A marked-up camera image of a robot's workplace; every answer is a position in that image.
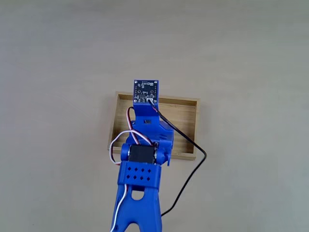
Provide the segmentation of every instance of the black wire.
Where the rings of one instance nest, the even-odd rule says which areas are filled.
[[[182,189],[180,190],[180,192],[178,193],[173,205],[171,206],[171,208],[169,208],[167,211],[165,211],[164,213],[161,214],[161,217],[164,216],[165,214],[167,214],[168,212],[170,212],[176,205],[177,201],[180,198],[180,195],[182,194],[184,188],[186,187],[186,185],[188,184],[188,182],[190,181],[191,177],[193,176],[193,174],[196,172],[196,170],[201,166],[201,164],[205,161],[206,157],[207,157],[207,153],[206,151],[204,151],[199,145],[197,145],[192,139],[190,139],[188,136],[186,136],[180,129],[178,129],[177,127],[175,127],[166,117],[164,117],[161,112],[158,110],[158,108],[155,107],[155,105],[148,100],[148,102],[150,103],[150,105],[153,107],[153,109],[159,114],[160,118],[162,118],[163,121],[165,121],[167,124],[169,124],[170,127],[172,127],[175,131],[177,131],[182,137],[184,137],[186,140],[188,140],[190,143],[192,143],[198,150],[200,150],[203,154],[204,157],[201,160],[200,163],[198,163],[198,165],[195,167],[195,169],[191,172],[191,174],[189,175],[189,177],[187,178],[187,180],[185,181]]]

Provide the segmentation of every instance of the hole pattern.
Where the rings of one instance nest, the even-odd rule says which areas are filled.
[[[136,180],[137,178],[138,178],[138,177],[137,177],[136,175],[133,176],[133,179],[134,179],[134,180]],[[141,176],[139,176],[139,178],[140,178],[141,181],[143,181],[143,180],[150,181],[150,177],[149,177],[149,176],[146,178],[146,177],[144,177],[144,176],[141,175]]]

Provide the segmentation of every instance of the circuit board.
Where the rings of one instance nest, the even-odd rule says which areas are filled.
[[[135,80],[134,81],[134,102],[146,103],[148,99],[157,102],[158,98],[157,80]]]

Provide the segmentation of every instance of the beige surface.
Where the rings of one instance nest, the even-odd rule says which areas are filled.
[[[126,111],[132,106],[132,93],[117,92],[114,100],[114,112],[112,114],[111,129],[109,136],[108,149],[110,142],[122,131],[128,130]],[[177,128],[195,140],[199,114],[199,99],[160,96],[160,112],[169,119]],[[130,110],[130,119],[135,120],[133,110]],[[119,153],[122,144],[126,141],[128,134],[123,134],[113,145],[113,151]],[[174,135],[174,145],[172,158],[181,160],[195,160],[196,152],[193,144],[188,142],[178,133]]]
[[[309,231],[309,1],[0,1],[0,231],[108,232],[115,91],[201,98],[164,232]],[[162,210],[198,162],[163,167]]]

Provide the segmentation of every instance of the wooden tray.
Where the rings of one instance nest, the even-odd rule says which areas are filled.
[[[116,92],[109,145],[120,132],[128,130],[126,110],[132,106],[132,99],[132,93]],[[159,96],[159,109],[169,121],[195,141],[197,137],[199,99]],[[133,110],[130,111],[130,117],[131,120],[135,120]],[[128,134],[123,134],[114,143],[114,153],[120,153],[121,146],[127,137]],[[195,160],[196,158],[196,148],[177,132],[174,133],[172,158],[180,160]]]

